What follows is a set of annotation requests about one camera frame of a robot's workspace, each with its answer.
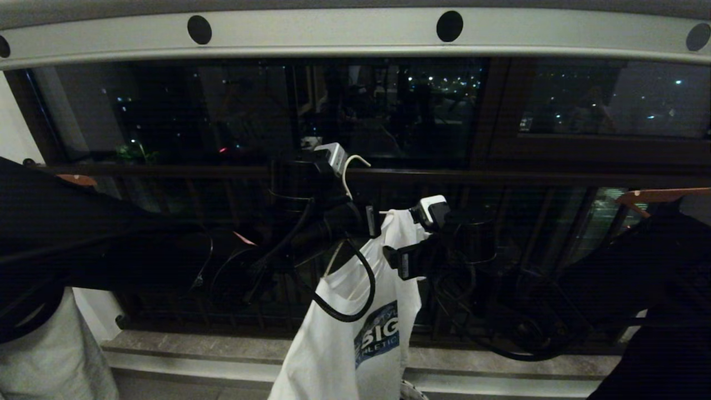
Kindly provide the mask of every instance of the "power cord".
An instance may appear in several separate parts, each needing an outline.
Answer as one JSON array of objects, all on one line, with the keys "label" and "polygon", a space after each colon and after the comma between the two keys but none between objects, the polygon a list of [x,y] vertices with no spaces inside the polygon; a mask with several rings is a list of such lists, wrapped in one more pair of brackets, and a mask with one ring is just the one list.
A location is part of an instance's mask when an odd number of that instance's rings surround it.
[{"label": "power cord", "polygon": [[321,307],[321,309],[326,312],[326,314],[341,322],[355,322],[362,318],[368,312],[370,306],[373,305],[373,300],[375,299],[375,274],[373,273],[373,269],[370,267],[368,260],[365,259],[363,253],[360,252],[360,249],[356,246],[356,244],[350,237],[346,239],[346,243],[353,249],[353,251],[355,251],[355,256],[358,257],[358,260],[360,260],[360,262],[363,264],[363,267],[365,268],[365,273],[368,274],[368,281],[370,282],[370,292],[368,293],[368,299],[365,301],[363,308],[361,308],[360,311],[358,311],[356,314],[348,315],[337,311],[336,309],[331,307],[321,296],[319,296],[319,294],[316,293],[314,289],[309,287],[309,285],[304,282],[304,280],[298,273],[296,273],[295,270],[291,271],[289,274],[297,285],[301,286],[302,289],[304,289],[311,295],[311,298],[314,299],[316,304],[318,304],[319,307]]},{"label": "power cord", "polygon": [[354,154],[350,156],[349,158],[346,159],[346,163],[343,165],[343,176],[341,176],[341,182],[343,183],[343,188],[346,190],[346,195],[348,195],[348,198],[353,200],[353,195],[351,193],[351,190],[348,188],[348,184],[346,183],[346,172],[348,172],[348,165],[354,160],[357,159],[358,161],[364,163],[368,167],[370,167],[370,162],[365,161],[361,156]]}]

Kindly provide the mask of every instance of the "white wall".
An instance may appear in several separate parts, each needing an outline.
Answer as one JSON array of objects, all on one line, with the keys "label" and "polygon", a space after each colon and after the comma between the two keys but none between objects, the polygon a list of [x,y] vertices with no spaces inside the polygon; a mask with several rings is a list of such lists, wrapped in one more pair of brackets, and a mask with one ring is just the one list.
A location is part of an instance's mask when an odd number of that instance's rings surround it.
[{"label": "white wall", "polygon": [[0,157],[18,163],[25,158],[44,162],[3,73],[0,73]]},{"label": "white wall", "polygon": [[[0,73],[0,157],[18,163],[25,158],[44,162],[3,73]],[[97,341],[111,340],[121,332],[115,320],[123,310],[111,292],[74,288],[74,294],[79,311]]]}]

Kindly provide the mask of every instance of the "white metal bar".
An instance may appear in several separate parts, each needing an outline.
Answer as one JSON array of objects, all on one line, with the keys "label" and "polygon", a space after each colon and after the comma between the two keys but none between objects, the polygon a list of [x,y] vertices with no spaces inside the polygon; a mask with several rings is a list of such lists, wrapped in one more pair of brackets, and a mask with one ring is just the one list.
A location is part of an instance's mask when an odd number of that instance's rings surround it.
[{"label": "white metal bar", "polygon": [[711,45],[686,48],[701,20],[558,9],[457,9],[464,30],[437,37],[449,9],[309,9],[202,13],[206,46],[187,32],[192,14],[57,23],[0,31],[11,55],[0,69],[165,58],[302,56],[573,56],[711,64]]}]

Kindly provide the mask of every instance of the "glass pane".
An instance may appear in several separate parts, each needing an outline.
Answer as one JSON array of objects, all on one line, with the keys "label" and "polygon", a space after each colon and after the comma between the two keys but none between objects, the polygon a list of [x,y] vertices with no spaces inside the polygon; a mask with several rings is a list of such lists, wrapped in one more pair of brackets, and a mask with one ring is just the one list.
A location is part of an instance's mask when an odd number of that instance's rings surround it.
[{"label": "glass pane", "polygon": [[709,93],[705,65],[542,59],[520,131],[708,139]]},{"label": "glass pane", "polygon": [[467,165],[475,59],[173,60],[34,68],[73,162],[259,165],[340,142],[374,167]]}]

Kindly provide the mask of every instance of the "gray fabric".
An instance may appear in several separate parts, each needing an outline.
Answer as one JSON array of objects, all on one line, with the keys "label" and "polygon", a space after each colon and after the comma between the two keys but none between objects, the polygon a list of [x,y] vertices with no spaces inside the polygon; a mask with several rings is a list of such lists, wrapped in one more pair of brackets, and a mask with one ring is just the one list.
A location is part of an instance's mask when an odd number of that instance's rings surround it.
[{"label": "gray fabric", "polygon": [[0,0],[0,30],[144,14],[354,7],[527,7],[711,19],[711,0]]},{"label": "gray fabric", "polygon": [[118,390],[68,288],[44,325],[0,344],[0,400],[98,399],[119,400]]}]

